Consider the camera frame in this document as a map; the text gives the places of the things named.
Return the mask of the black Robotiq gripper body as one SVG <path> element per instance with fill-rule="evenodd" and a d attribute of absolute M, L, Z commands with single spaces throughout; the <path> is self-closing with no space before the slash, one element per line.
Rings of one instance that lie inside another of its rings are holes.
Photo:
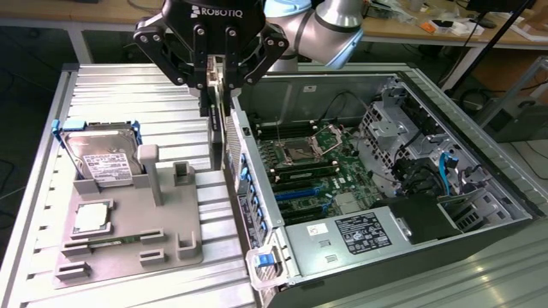
<path fill-rule="evenodd" d="M 262 1 L 164 1 L 162 14 L 167 26 L 179 35 L 191 34 L 198 26 L 223 33 L 236 27 L 255 36 L 264 28 Z"/>

